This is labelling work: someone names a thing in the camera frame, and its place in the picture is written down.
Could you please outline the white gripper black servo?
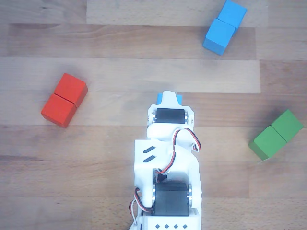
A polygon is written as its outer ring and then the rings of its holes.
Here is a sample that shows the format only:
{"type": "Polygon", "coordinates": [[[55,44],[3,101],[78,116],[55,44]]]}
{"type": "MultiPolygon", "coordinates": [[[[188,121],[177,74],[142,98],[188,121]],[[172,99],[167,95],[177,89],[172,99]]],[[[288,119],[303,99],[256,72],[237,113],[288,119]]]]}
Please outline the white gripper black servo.
{"type": "Polygon", "coordinates": [[[148,109],[147,138],[168,140],[177,129],[194,130],[194,112],[188,106],[181,106],[182,99],[181,94],[172,91],[158,93],[157,105],[153,104],[148,109]]]}

